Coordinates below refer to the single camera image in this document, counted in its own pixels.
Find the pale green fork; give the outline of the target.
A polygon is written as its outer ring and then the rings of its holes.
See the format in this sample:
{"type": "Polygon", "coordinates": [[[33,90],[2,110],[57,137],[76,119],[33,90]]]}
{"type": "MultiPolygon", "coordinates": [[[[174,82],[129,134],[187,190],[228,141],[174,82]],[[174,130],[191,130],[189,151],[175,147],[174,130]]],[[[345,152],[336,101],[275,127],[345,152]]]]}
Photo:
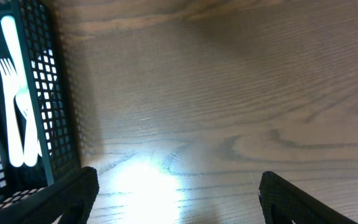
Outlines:
{"type": "Polygon", "coordinates": [[[27,78],[24,68],[24,61],[21,52],[21,45],[17,33],[16,22],[13,16],[4,16],[1,19],[2,32],[9,49],[16,73],[19,78],[18,95],[23,96],[29,93],[27,78]]]}

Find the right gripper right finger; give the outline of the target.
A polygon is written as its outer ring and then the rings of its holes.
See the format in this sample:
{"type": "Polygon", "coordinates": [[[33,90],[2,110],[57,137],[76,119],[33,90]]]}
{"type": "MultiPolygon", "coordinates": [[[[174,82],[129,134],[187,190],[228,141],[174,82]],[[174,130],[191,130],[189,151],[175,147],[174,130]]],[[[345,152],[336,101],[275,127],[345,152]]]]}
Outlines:
{"type": "Polygon", "coordinates": [[[354,223],[272,171],[262,174],[259,202],[267,224],[354,223]]]}

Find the black plastic basket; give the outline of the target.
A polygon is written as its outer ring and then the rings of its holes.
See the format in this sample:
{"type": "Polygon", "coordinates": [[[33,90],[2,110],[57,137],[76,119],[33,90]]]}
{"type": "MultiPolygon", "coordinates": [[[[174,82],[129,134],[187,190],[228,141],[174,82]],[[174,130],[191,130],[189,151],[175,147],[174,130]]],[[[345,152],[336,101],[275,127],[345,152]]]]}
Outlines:
{"type": "Polygon", "coordinates": [[[65,73],[49,8],[42,1],[0,1],[0,210],[80,168],[65,73]],[[8,150],[1,74],[13,70],[19,96],[30,100],[37,125],[37,159],[14,167],[8,150]]]}

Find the white fork straight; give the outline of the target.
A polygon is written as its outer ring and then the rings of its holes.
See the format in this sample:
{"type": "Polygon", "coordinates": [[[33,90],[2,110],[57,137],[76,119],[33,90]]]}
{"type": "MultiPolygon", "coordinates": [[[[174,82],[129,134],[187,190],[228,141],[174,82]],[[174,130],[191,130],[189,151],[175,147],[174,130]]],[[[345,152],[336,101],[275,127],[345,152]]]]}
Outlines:
{"type": "Polygon", "coordinates": [[[0,74],[6,110],[9,162],[14,167],[20,167],[24,163],[24,153],[14,104],[15,96],[19,91],[19,83],[17,73],[8,58],[0,59],[0,74]]]}

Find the white wide spoon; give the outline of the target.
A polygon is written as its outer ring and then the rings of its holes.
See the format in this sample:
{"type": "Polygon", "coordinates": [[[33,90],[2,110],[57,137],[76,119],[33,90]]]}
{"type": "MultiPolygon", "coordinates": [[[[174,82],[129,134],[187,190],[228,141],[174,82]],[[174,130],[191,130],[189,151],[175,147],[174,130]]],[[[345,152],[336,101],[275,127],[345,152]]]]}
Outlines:
{"type": "Polygon", "coordinates": [[[60,84],[54,52],[45,49],[31,61],[34,84],[38,100],[40,122],[37,123],[39,141],[43,140],[49,156],[60,145],[63,135],[64,113],[61,112],[60,84]]]}

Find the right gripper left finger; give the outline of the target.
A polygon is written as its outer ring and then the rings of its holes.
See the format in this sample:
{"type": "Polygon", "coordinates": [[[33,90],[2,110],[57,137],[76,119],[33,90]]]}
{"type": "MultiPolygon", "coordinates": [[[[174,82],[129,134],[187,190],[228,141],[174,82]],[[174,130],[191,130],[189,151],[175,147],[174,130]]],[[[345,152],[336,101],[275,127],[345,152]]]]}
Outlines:
{"type": "Polygon", "coordinates": [[[0,210],[0,224],[86,223],[99,192],[98,174],[83,167],[70,177],[0,210]]]}

